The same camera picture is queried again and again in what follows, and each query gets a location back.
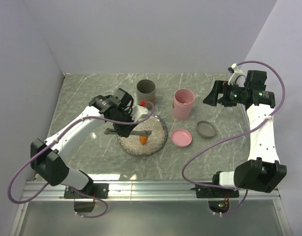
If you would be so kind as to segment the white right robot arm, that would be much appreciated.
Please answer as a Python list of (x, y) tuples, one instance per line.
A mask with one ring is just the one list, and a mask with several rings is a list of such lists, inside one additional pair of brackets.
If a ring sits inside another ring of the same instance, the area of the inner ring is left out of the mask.
[(223, 196), (228, 188), (243, 188), (270, 193), (287, 174), (275, 149), (273, 115), (275, 95), (266, 90), (265, 71), (249, 70), (243, 86), (237, 84), (242, 72), (232, 70), (230, 81), (216, 80), (203, 103), (233, 107), (242, 104), (249, 121), (250, 151), (248, 160), (233, 172), (220, 172), (211, 184), (215, 196)]

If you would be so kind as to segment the grey round lid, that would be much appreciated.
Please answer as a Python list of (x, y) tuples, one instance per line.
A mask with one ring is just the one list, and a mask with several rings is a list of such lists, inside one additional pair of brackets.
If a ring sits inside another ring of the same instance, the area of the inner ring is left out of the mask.
[(213, 138), (217, 134), (215, 126), (208, 121), (199, 121), (197, 123), (197, 132), (203, 138)]

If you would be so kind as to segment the metal food tongs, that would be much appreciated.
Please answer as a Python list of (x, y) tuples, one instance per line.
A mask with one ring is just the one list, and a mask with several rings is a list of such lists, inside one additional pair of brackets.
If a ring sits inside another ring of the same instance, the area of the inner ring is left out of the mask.
[(142, 136), (142, 137), (149, 137), (151, 135), (152, 131), (149, 130), (144, 130), (144, 131), (131, 131), (130, 133), (126, 133), (126, 132), (117, 132), (114, 129), (111, 128), (107, 128), (104, 131), (105, 135), (118, 135), (120, 137), (129, 137), (129, 136)]

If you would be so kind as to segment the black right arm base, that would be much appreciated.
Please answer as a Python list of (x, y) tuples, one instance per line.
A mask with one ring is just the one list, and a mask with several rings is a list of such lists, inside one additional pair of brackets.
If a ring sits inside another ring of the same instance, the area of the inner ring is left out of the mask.
[(216, 187), (207, 187), (207, 186), (199, 186), (195, 185), (195, 187), (191, 188), (196, 192), (196, 198), (198, 199), (216, 199), (216, 198), (238, 198), (240, 196), (238, 190), (230, 190)]

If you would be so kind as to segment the pink cup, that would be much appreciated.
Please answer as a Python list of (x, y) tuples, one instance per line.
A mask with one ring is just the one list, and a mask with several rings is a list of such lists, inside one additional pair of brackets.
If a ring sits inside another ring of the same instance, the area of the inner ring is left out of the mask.
[(190, 117), (195, 102), (195, 94), (189, 89), (179, 89), (174, 94), (173, 117), (177, 120), (187, 120)]

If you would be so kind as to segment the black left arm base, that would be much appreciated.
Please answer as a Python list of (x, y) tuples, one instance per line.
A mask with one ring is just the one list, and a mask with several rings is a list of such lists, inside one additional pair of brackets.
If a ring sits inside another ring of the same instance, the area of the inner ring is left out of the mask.
[(108, 192), (109, 192), (109, 184), (108, 183), (92, 183), (91, 185), (80, 190), (80, 192), (84, 195), (88, 195), (88, 197), (80, 195), (71, 187), (66, 188), (63, 197), (65, 199), (82, 199), (82, 198), (90, 198), (90, 197), (107, 199)]

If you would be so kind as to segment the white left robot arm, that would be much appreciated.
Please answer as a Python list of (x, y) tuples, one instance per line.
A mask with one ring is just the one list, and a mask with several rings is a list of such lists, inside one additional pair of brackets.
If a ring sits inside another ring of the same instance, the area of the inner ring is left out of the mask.
[(32, 142), (30, 167), (49, 185), (73, 187), (82, 198), (87, 198), (93, 192), (92, 179), (85, 172), (69, 167), (64, 159), (104, 123), (111, 122), (114, 132), (127, 138), (146, 114), (148, 110), (135, 105), (133, 97), (123, 89), (113, 95), (98, 95), (61, 131), (44, 141)]

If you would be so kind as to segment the pink round lid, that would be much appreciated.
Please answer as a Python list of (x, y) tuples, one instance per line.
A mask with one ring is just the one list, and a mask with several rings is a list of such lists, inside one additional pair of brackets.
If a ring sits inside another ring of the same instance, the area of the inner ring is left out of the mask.
[(176, 129), (171, 133), (171, 140), (175, 146), (184, 148), (191, 144), (192, 136), (185, 129)]

